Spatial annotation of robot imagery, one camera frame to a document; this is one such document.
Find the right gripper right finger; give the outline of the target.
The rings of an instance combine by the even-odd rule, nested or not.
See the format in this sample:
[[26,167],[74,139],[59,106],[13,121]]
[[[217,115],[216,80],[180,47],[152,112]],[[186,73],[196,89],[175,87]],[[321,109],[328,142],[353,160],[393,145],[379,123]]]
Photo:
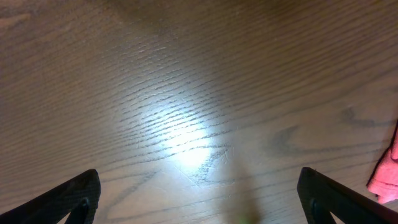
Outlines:
[[297,192],[310,224],[332,223],[397,223],[397,212],[380,205],[333,179],[303,167]]

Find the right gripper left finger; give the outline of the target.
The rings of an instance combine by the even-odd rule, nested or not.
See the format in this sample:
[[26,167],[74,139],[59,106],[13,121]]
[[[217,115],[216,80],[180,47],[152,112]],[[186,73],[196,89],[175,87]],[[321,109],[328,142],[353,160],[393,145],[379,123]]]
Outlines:
[[101,194],[98,173],[89,169],[48,192],[1,214],[1,223],[92,224]]

